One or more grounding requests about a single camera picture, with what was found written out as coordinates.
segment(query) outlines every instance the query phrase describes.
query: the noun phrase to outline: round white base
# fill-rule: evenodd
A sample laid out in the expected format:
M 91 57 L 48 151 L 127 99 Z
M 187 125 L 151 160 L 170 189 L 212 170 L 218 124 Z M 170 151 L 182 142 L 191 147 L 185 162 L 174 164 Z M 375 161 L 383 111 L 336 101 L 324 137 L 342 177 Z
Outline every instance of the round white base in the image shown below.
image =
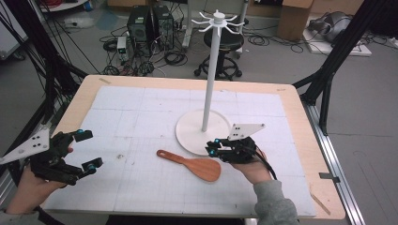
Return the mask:
M 229 135 L 231 126 L 228 120 L 218 112 L 210 111 L 207 131 L 202 131 L 203 110 L 187 112 L 176 124 L 176 137 L 179 143 L 196 155 L 207 156 L 205 149 L 207 142 L 214 142 L 216 138 L 225 139 Z

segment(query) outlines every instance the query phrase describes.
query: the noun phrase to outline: office chair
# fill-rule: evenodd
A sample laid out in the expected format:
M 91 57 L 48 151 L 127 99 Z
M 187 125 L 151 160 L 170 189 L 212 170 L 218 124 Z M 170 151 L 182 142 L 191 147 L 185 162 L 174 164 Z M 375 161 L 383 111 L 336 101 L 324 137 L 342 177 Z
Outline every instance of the office chair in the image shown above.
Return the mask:
M 212 39 L 213 29 L 209 29 L 205 32 L 204 41 L 208 47 L 211 47 L 211 39 Z M 241 77 L 242 71 L 239 70 L 237 63 L 229 57 L 225 55 L 230 53 L 231 51 L 238 50 L 243 46 L 244 39 L 241 34 L 235 35 L 231 34 L 228 30 L 222 30 L 222 38 L 220 40 L 220 48 L 219 48 L 219 57 L 217 59 L 217 68 L 216 68 L 216 80 L 229 80 L 232 81 L 234 76 Z M 210 55 L 203 61 L 199 68 L 194 71 L 194 75 L 198 77 L 202 70 L 205 74 L 208 74 L 208 64 L 209 64 Z M 226 66 L 224 64 L 225 60 L 229 61 L 231 65 Z

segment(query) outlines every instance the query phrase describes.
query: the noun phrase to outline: wooden spatula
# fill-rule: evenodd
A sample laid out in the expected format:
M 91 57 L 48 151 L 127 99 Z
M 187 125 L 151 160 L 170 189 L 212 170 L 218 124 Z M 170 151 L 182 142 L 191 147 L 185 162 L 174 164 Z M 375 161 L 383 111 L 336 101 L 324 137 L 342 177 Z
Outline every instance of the wooden spatula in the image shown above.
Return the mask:
M 164 150 L 158 150 L 156 155 L 183 164 L 193 174 L 206 181 L 216 181 L 219 179 L 220 173 L 222 172 L 220 163 L 209 158 L 184 158 Z

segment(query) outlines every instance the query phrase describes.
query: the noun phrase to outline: gray sleeve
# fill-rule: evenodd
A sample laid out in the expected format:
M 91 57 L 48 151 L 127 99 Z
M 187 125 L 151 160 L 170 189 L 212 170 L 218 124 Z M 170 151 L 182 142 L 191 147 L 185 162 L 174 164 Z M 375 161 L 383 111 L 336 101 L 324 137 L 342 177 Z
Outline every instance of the gray sleeve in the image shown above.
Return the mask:
M 254 185 L 258 225 L 299 224 L 296 206 L 282 193 L 282 183 L 272 180 Z
M 33 214 L 11 215 L 6 214 L 3 210 L 0 211 L 1 225 L 39 225 L 43 224 L 38 221 L 38 212 Z

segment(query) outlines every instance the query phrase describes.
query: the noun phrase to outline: concrete floor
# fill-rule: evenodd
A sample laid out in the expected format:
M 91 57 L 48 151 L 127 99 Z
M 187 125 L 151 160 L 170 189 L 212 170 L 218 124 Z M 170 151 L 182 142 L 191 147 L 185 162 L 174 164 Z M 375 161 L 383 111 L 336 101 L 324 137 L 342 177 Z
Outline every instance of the concrete floor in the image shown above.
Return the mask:
M 81 15 L 80 9 L 54 14 L 61 20 Z M 100 38 L 122 27 L 127 14 L 98 6 L 89 12 L 95 25 L 88 29 L 73 30 L 70 36 L 87 55 L 93 65 L 102 71 L 106 66 L 106 51 Z M 277 20 L 248 17 L 249 27 L 262 28 L 277 24 Z M 276 29 L 267 30 L 274 34 Z M 62 35 L 69 57 L 77 68 L 98 74 L 72 42 Z M 237 60 L 243 72 L 237 82 L 294 83 L 316 72 L 325 59 L 322 54 L 310 53 L 301 45 L 302 53 L 271 41 L 267 46 L 246 42 L 243 54 Z M 348 184 L 354 193 L 366 224 L 398 224 L 398 52 L 379 44 L 367 45 L 371 57 L 349 56 L 338 70 L 331 90 L 328 132 L 344 169 Z M 207 57 L 209 48 L 202 36 L 194 33 L 187 51 L 188 62 L 182 67 L 162 67 L 168 78 L 196 78 L 193 71 Z M 155 70 L 155 77 L 164 74 Z M 5 152 L 28 122 L 43 100 L 36 72 L 29 60 L 0 62 L 0 152 Z M 106 215 L 56 214 L 67 224 L 104 224 Z M 349 224 L 348 221 L 302 220 L 301 224 Z

